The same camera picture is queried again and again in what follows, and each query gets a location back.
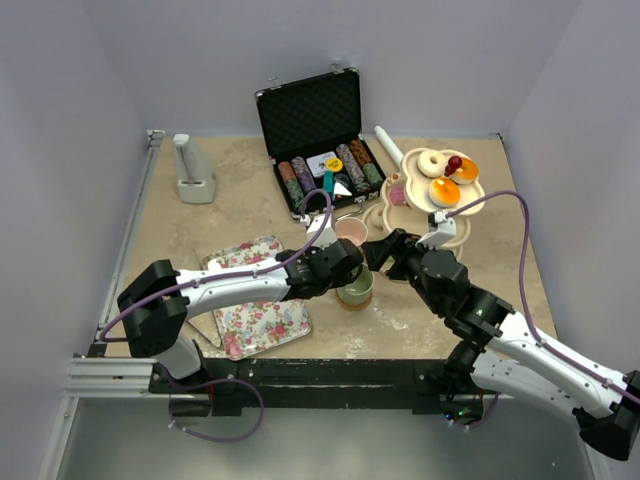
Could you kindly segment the woven rattan coaster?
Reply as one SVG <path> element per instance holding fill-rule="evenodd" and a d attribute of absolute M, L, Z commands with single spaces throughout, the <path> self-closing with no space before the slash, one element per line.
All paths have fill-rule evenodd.
<path fill-rule="evenodd" d="M 348 303 L 348 302 L 344 301 L 339 296 L 336 297 L 336 301 L 340 305 L 340 307 L 345 309 L 345 310 L 348 310 L 348 311 L 361 311 L 361 310 L 364 310 L 371 304 L 372 300 L 373 300 L 373 296 L 369 296 L 361 303 L 352 304 L 352 303 Z"/>

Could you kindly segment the pink ceramic cup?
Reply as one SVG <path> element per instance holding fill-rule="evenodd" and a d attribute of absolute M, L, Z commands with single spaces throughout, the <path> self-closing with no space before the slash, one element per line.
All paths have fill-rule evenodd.
<path fill-rule="evenodd" d="M 338 239 L 347 239 L 355 246 L 361 246 L 367 241 L 369 230 L 362 220 L 347 217 L 336 221 L 335 234 Z"/>

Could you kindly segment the metal tongs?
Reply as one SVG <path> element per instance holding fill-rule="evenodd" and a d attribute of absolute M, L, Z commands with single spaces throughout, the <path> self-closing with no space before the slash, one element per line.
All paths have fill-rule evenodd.
<path fill-rule="evenodd" d="M 220 340 L 214 340 L 209 334 L 199 328 L 194 322 L 188 320 L 187 324 L 213 348 L 217 350 L 220 350 L 222 348 L 222 342 Z"/>

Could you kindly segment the floral serving tray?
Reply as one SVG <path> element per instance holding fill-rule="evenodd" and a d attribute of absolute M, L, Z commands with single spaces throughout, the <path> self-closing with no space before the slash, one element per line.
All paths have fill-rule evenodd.
<path fill-rule="evenodd" d="M 201 260 L 201 266 L 214 270 L 244 266 L 272 258 L 281 250 L 278 238 L 264 236 L 211 253 Z M 309 311 L 301 300 L 227 307 L 192 322 L 222 342 L 217 350 L 195 332 L 205 356 L 234 361 L 298 340 L 312 331 Z"/>

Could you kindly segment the white glazed donut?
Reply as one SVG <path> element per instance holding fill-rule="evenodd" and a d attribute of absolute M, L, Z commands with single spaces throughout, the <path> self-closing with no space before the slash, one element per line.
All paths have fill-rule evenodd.
<path fill-rule="evenodd" d="M 383 211 L 376 210 L 374 213 L 372 213 L 371 222 L 376 228 L 384 230 Z"/>
<path fill-rule="evenodd" d="M 429 178 L 438 178 L 444 175 L 448 160 L 440 151 L 423 150 L 417 160 L 418 169 Z"/>

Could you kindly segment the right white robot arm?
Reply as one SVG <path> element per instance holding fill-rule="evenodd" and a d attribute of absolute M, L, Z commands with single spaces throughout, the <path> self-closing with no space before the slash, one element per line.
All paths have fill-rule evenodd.
<path fill-rule="evenodd" d="M 577 423 L 599 453 L 629 459 L 639 434 L 639 373 L 621 373 L 577 353 L 527 323 L 505 300 L 474 285 L 448 250 L 396 230 L 362 247 L 372 271 L 405 280 L 460 341 L 445 362 L 454 391 L 474 386 L 520 396 Z"/>

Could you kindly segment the green ceramic cup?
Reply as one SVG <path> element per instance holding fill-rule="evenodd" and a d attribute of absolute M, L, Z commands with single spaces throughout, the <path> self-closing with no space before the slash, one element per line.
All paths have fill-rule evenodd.
<path fill-rule="evenodd" d="M 371 271 L 362 266 L 356 270 L 357 276 L 354 280 L 336 290 L 336 297 L 339 296 L 344 301 L 352 304 L 363 302 L 367 297 L 373 296 L 374 277 Z"/>

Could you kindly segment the orange glazed donut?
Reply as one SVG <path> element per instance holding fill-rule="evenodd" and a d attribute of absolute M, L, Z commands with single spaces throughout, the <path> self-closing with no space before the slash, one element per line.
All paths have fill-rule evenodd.
<path fill-rule="evenodd" d="M 479 177 L 479 168 L 474 161 L 463 156 L 452 156 L 449 165 L 455 167 L 450 178 L 459 185 L 474 183 Z"/>

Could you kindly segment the pink wafer sweet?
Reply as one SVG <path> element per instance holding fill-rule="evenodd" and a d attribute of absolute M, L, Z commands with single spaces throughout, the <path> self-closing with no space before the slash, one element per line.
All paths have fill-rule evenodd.
<path fill-rule="evenodd" d="M 405 191 L 402 186 L 392 187 L 389 191 L 389 201 L 393 206 L 406 204 Z"/>

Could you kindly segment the cream three-tier cake stand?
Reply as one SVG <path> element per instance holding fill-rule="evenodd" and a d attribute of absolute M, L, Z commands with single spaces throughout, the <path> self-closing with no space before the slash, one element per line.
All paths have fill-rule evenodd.
<path fill-rule="evenodd" d="M 450 213 L 456 235 L 442 247 L 461 256 L 463 244 L 471 233 L 470 217 L 483 206 L 472 203 L 485 195 L 479 182 L 479 167 L 460 151 L 415 148 L 400 161 L 399 171 L 383 182 L 380 201 L 362 217 L 368 238 L 379 240 L 395 229 L 423 236 L 428 233 L 428 215 L 437 211 Z"/>

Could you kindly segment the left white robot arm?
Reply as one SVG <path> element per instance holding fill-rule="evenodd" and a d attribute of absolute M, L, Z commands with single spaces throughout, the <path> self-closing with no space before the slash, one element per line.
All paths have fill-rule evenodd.
<path fill-rule="evenodd" d="M 155 359 L 183 391 L 196 392 L 206 383 L 207 368 L 181 332 L 186 320 L 237 305 L 320 297 L 351 283 L 362 264 L 362 253 L 346 239 L 216 272 L 155 261 L 117 298 L 124 341 L 133 358 Z"/>

